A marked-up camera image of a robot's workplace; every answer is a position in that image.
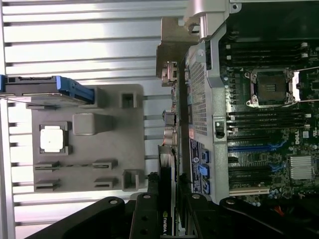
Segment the CPU socket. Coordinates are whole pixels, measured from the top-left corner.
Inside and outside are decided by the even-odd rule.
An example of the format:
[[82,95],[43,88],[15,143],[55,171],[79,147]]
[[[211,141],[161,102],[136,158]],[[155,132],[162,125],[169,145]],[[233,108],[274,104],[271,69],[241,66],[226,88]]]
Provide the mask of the CPU socket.
[[244,74],[250,81],[246,106],[255,109],[288,107],[296,103],[294,72],[289,68],[254,69]]

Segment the silver CPU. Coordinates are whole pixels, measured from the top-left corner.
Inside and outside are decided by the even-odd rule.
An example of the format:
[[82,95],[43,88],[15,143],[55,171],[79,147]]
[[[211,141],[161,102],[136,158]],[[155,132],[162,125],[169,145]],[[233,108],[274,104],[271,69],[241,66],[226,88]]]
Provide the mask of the silver CPU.
[[44,128],[40,131],[40,148],[44,152],[60,152],[63,149],[63,143],[63,130]]

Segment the blue expansion slot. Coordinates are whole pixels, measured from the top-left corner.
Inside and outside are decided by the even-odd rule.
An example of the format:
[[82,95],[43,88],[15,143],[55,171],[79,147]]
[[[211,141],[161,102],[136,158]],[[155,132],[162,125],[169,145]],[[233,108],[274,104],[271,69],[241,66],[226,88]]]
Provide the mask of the blue expansion slot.
[[286,142],[283,141],[279,144],[268,144],[268,145],[242,145],[228,147],[228,152],[255,152],[255,151],[276,151],[282,147]]

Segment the silver chipset heatsink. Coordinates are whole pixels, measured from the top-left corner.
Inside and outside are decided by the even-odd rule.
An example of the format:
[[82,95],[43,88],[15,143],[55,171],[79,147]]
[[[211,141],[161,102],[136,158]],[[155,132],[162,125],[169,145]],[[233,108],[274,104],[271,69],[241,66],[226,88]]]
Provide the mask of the silver chipset heatsink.
[[293,180],[315,178],[315,160],[311,156],[291,156],[290,175]]

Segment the green motherboard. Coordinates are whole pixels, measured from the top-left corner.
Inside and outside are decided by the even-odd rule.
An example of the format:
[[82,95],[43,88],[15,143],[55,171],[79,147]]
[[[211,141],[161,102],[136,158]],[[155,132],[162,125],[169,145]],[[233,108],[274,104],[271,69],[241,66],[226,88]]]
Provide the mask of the green motherboard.
[[[267,187],[269,194],[236,198],[259,206],[266,200],[319,193],[319,39],[240,39],[237,30],[220,41],[220,74],[225,84],[227,146],[286,143],[276,151],[228,152],[229,190]],[[300,72],[302,100],[288,107],[246,106],[254,69]],[[291,156],[311,156],[315,178],[293,180]]]

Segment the white expansion slot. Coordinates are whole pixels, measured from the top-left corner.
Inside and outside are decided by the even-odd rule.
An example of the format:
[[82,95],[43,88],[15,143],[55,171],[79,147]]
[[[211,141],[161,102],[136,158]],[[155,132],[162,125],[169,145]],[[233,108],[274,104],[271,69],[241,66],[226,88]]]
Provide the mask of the white expansion slot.
[[239,196],[250,196],[250,195],[264,195],[269,194],[269,188],[265,187],[255,187],[255,188],[235,188],[229,190],[229,196],[239,197]]

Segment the metal socket cover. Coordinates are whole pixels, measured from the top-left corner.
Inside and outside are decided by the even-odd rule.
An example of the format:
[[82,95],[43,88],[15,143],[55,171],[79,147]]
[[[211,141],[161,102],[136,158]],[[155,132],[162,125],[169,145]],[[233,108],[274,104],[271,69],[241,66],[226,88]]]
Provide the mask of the metal socket cover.
[[298,103],[302,100],[302,83],[300,80],[300,72],[295,71],[291,81],[291,93],[294,99],[294,103]]

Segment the hard disk blue caddy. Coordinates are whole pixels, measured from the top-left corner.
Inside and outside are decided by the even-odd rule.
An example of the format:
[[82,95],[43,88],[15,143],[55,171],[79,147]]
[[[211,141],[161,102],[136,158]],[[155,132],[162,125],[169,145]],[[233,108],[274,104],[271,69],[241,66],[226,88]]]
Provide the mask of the hard disk blue caddy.
[[0,99],[27,103],[32,106],[68,107],[91,105],[93,89],[62,77],[9,77],[0,75]]

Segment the grey parts rack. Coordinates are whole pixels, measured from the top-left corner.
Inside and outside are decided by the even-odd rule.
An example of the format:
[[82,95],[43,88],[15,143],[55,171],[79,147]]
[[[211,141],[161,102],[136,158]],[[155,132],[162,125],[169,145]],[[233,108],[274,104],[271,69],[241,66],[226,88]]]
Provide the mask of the grey parts rack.
[[[132,192],[145,187],[143,87],[96,85],[93,90],[91,105],[31,108],[36,192]],[[60,152],[40,148],[44,128],[63,130]],[[56,162],[93,167],[52,167]]]

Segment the dark grey PC case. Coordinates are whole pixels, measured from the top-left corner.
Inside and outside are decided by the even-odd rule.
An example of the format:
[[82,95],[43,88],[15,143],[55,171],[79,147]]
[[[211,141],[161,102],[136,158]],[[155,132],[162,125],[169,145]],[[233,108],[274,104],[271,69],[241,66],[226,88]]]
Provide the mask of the dark grey PC case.
[[[319,0],[189,0],[184,22],[199,38],[185,57],[189,136],[197,146],[191,152],[192,188],[219,204],[231,197],[220,41],[233,30],[242,40],[319,39]],[[319,239],[319,193],[266,200],[256,207],[300,228],[301,239]]]

